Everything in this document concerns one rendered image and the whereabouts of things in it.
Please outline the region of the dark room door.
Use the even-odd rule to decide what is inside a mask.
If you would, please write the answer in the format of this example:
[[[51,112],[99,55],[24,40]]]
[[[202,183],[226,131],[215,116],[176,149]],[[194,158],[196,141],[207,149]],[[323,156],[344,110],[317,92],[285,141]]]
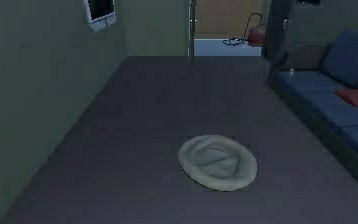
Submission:
[[[270,66],[277,64],[285,53],[286,28],[292,0],[271,0],[266,24],[263,57]]]

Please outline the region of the red vacuum cleaner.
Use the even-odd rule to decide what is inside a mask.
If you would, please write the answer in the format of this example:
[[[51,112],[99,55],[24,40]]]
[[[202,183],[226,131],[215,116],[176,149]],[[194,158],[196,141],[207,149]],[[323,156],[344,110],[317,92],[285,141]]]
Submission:
[[[259,23],[257,26],[249,27],[251,19],[253,16],[259,17]],[[229,38],[223,40],[223,44],[226,46],[239,46],[247,44],[251,47],[262,47],[265,39],[265,28],[261,26],[263,21],[263,15],[261,13],[255,12],[252,13],[246,22],[244,33],[242,38]]]

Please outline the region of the blue sofa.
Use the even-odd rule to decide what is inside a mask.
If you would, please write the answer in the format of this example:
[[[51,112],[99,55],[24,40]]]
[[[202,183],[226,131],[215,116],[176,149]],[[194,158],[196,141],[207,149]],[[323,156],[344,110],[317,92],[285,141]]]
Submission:
[[[358,89],[358,31],[288,48],[267,83],[358,184],[358,107],[335,94]]]

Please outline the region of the red pillow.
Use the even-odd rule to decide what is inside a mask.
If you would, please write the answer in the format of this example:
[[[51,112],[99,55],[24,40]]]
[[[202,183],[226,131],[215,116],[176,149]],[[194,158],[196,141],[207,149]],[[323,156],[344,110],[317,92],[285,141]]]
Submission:
[[[335,92],[346,103],[358,107],[358,89],[342,89]]]

